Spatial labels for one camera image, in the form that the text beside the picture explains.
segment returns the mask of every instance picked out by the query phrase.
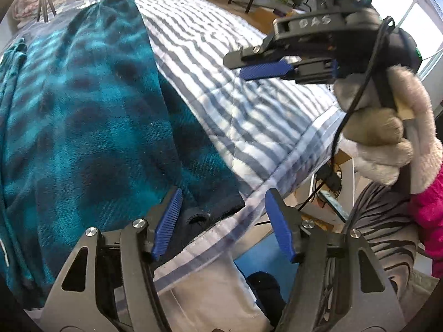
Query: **silver screw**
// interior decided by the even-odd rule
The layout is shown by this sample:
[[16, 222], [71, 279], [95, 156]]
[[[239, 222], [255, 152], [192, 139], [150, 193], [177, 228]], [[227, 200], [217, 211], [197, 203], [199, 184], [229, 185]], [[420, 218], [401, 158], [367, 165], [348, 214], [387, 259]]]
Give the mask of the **silver screw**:
[[359, 230], [350, 230], [349, 234], [352, 238], [360, 238], [362, 237], [362, 233]]
[[88, 237], [92, 237], [92, 236], [94, 236], [96, 233], [97, 233], [97, 228], [95, 228], [95, 227], [89, 227], [87, 230], [86, 230], [86, 236], [88, 236]]
[[136, 219], [132, 222], [132, 227], [142, 228], [145, 225], [146, 221], [143, 218]]
[[310, 230], [310, 229], [314, 228], [315, 222], [311, 219], [307, 219], [306, 221], [302, 222], [302, 226], [304, 228], [307, 228], [308, 230]]

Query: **gloved hand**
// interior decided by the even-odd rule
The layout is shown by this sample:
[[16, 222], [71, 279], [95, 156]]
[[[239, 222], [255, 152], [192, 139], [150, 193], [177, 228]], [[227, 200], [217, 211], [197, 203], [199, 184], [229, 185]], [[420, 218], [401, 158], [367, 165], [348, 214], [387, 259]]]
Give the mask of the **gloved hand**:
[[[411, 163], [411, 193], [421, 193], [437, 177], [443, 159], [429, 94], [407, 68], [389, 68], [388, 80], [394, 95], [415, 115], [414, 143], [403, 138], [403, 124], [395, 111], [380, 108], [372, 81], [346, 124], [343, 135], [356, 143], [354, 163], [363, 176], [384, 185], [393, 185], [400, 167]], [[362, 81], [363, 75], [357, 74], [336, 81], [334, 94], [342, 110], [347, 111]]]

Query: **bed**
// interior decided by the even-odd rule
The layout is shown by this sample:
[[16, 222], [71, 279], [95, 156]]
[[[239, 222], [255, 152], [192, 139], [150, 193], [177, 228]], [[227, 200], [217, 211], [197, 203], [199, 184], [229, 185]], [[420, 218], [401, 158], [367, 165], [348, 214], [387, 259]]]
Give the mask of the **bed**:
[[[74, 14], [97, 0], [65, 0], [57, 13]], [[195, 238], [155, 271], [161, 293], [229, 249], [264, 212], [264, 194], [288, 195], [328, 159], [343, 117], [324, 85], [269, 79], [243, 81], [223, 56], [259, 45], [264, 35], [205, 0], [136, 0], [158, 70], [177, 90], [235, 173], [245, 207]], [[63, 19], [50, 22], [51, 28]], [[27, 22], [14, 41], [38, 35]]]

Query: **bed sheet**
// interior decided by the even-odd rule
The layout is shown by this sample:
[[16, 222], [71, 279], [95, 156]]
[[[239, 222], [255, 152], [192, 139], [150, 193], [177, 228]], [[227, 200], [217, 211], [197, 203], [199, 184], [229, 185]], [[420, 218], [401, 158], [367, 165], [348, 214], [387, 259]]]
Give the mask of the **bed sheet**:
[[[96, 0], [71, 0], [63, 15]], [[240, 181], [245, 207], [201, 234], [155, 271], [159, 293], [226, 252], [264, 212], [264, 195], [285, 196], [327, 160], [343, 118], [324, 85], [268, 79], [243, 81], [222, 64], [229, 51], [260, 45], [264, 35], [241, 17], [205, 0], [136, 0], [150, 35], [159, 71], [199, 120]], [[28, 23], [19, 36], [48, 28]]]

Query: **pink sleeve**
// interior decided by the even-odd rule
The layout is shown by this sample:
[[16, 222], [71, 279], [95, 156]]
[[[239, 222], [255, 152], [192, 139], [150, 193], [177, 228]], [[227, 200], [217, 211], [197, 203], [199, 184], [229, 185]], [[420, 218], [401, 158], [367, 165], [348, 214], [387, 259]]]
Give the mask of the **pink sleeve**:
[[443, 165], [424, 192], [411, 197], [411, 215], [423, 228], [421, 240], [433, 258], [432, 275], [443, 277]]

